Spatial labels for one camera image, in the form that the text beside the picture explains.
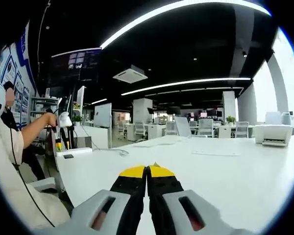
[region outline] air conditioner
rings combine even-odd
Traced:
[[[117,75],[113,76],[113,78],[127,83],[134,83],[147,79],[148,77],[144,74],[143,70],[132,65],[131,68],[118,73]]]

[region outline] black ceiling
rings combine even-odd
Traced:
[[[61,0],[53,2],[46,12],[40,37],[39,61],[43,64],[40,63],[37,79],[39,87],[42,90],[45,88],[51,55],[99,47],[133,19],[171,2],[174,1],[128,0],[113,6],[85,0],[80,0],[78,5]],[[231,4],[196,4],[165,12],[137,25],[102,51],[98,78],[85,84],[85,102],[107,98],[107,102],[112,102],[116,109],[128,110],[133,99],[148,95],[146,98],[153,99],[154,104],[160,108],[189,103],[192,106],[184,107],[220,105],[222,91],[225,90],[199,89],[246,88],[251,81],[193,83],[127,96],[121,94],[160,84],[202,78],[252,78],[265,57],[271,53],[277,26],[264,13],[243,6],[236,8],[238,9],[235,10]],[[249,18],[238,16],[237,11],[247,12]],[[37,28],[38,18],[32,20],[32,28]],[[248,34],[251,34],[251,40],[246,48],[244,38]],[[37,30],[32,30],[29,38],[31,62],[33,58],[37,59],[35,39]],[[247,51],[247,58],[243,57],[243,51]],[[143,69],[148,79],[127,84],[112,78],[131,64]],[[33,71],[37,74],[37,68],[33,68]],[[197,90],[180,92],[189,89]],[[236,88],[234,91],[239,96],[242,89]]]

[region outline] potted plant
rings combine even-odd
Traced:
[[[231,116],[228,116],[226,118],[226,122],[230,125],[230,126],[233,126],[233,124],[235,123],[235,117],[231,117]]]
[[[80,123],[82,122],[82,117],[81,116],[74,116],[73,117],[73,122],[75,126],[80,126]]]

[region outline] computer screen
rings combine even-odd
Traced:
[[[101,48],[90,48],[52,56],[48,85],[59,86],[68,81],[96,79],[100,53]]]
[[[153,111],[152,108],[147,108],[147,110],[148,110],[148,113],[149,113],[149,114],[154,114],[154,111]]]
[[[215,109],[207,110],[207,115],[208,116],[216,116],[217,115],[217,111]]]
[[[181,109],[180,109],[180,107],[168,107],[167,108],[167,114],[180,115],[181,114]]]

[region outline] gray gripper housing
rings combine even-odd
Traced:
[[[254,235],[245,229],[234,229],[224,223],[217,208],[192,190],[167,193],[163,195],[170,210],[176,235]],[[200,215],[204,228],[194,231],[191,222],[179,199],[187,197]]]
[[[255,235],[245,229],[234,229],[220,218],[218,209],[198,196],[194,191],[187,190],[163,195],[174,222],[176,235]],[[198,214],[204,228],[194,231],[180,198],[187,197]],[[99,231],[91,228],[94,219],[110,198],[115,198]],[[37,235],[116,235],[124,208],[130,198],[129,194],[101,190],[90,199],[73,210],[69,221],[55,228],[35,229]]]

